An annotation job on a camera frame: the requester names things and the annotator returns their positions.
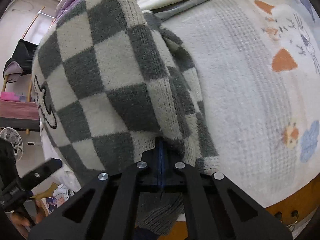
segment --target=gray and white checkered fabric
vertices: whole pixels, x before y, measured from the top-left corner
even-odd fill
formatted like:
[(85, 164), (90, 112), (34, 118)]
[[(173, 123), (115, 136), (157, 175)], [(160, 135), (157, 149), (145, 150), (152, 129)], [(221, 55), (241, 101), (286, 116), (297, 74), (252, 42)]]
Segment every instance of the gray and white checkered fabric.
[(190, 54), (135, 0), (81, 0), (42, 39), (32, 78), (50, 141), (82, 185), (139, 161), (156, 136), (200, 170), (218, 161)]

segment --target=wire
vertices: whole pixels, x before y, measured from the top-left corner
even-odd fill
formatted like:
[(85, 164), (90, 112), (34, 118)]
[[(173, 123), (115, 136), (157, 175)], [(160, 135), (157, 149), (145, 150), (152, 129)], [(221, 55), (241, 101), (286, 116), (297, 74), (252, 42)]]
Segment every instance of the wire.
[(31, 10), (33, 10), (33, 9), (35, 8), (31, 2), (24, 1), (24, 0), (19, 0), (19, 1), (26, 2), (26, 3), (31, 4), (32, 8), (31, 8), (30, 10), (27, 10), (27, 11), (22, 11), (22, 10), (18, 10), (18, 9), (12, 9), (12, 11), (29, 12), (29, 11), (31, 11)]

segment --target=human hand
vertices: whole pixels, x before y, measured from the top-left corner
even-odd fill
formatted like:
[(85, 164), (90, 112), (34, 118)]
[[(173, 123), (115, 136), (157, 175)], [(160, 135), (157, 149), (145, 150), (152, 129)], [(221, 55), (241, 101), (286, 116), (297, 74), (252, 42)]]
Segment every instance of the human hand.
[[(37, 215), (33, 220), (36, 224), (40, 223), (45, 218), (45, 212), (44, 209), (41, 207), (41, 202), (39, 200), (36, 200), (36, 209), (37, 209)], [(16, 229), (20, 232), (20, 234), (23, 235), (26, 239), (28, 238), (28, 230), (26, 227), (30, 227), (30, 222), (27, 218), (25, 218), (22, 214), (18, 212), (14, 212), (10, 215), (10, 219)]]

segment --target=checkered sweater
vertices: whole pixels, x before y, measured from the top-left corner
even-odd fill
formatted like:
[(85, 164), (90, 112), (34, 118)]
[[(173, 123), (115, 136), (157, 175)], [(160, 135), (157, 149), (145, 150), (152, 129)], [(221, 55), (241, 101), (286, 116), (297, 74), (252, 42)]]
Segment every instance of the checkered sweater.
[[(182, 41), (135, 0), (81, 0), (49, 30), (33, 62), (49, 139), (81, 185), (121, 172), (162, 136), (183, 161), (218, 161), (194, 62)], [(165, 234), (179, 195), (142, 196), (138, 225)]]

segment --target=white electric fan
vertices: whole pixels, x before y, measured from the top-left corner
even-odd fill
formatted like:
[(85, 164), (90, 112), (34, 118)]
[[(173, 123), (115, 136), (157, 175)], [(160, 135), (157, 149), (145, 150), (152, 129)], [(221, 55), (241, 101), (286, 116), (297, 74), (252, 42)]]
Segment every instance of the white electric fan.
[(0, 132), (0, 138), (12, 144), (14, 158), (16, 161), (20, 160), (23, 154), (23, 143), (18, 132), (11, 127), (6, 127)]

